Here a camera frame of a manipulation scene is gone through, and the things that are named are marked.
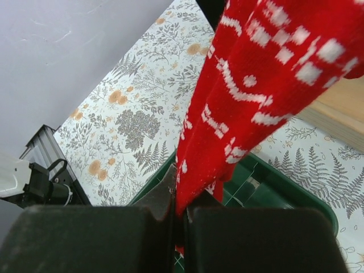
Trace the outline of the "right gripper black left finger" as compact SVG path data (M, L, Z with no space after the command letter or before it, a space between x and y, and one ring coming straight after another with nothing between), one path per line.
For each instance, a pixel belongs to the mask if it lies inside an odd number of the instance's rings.
M176 166L129 206L32 206L1 246L2 272L172 272Z

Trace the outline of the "red christmas sock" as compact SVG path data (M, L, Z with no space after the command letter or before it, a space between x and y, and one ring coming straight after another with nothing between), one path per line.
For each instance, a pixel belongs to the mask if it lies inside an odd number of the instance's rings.
M176 215L337 81L363 75L362 1L227 1L176 152Z

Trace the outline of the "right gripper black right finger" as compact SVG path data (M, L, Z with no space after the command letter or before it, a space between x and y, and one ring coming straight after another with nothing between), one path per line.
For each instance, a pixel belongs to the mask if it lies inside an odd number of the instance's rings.
M346 272L332 226L311 208L225 207L209 193L184 213L186 272Z

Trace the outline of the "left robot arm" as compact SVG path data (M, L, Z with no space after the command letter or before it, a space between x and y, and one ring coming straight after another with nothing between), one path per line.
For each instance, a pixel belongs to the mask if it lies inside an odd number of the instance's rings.
M48 168L1 153L1 200L21 208L31 205L69 205L73 199L72 179L64 159Z

